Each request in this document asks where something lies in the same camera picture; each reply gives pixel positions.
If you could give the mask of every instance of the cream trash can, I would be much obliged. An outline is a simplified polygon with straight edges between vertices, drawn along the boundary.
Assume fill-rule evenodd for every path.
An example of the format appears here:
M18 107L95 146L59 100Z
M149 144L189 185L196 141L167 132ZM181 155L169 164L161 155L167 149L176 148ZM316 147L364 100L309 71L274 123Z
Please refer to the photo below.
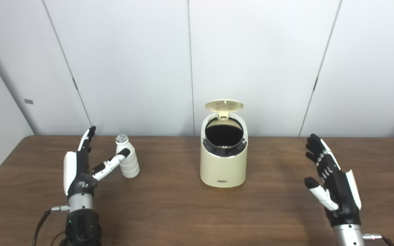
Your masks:
M248 134L244 120L231 112L244 105L234 100L206 104L215 112L201 126L200 177L212 187L229 188L246 180Z

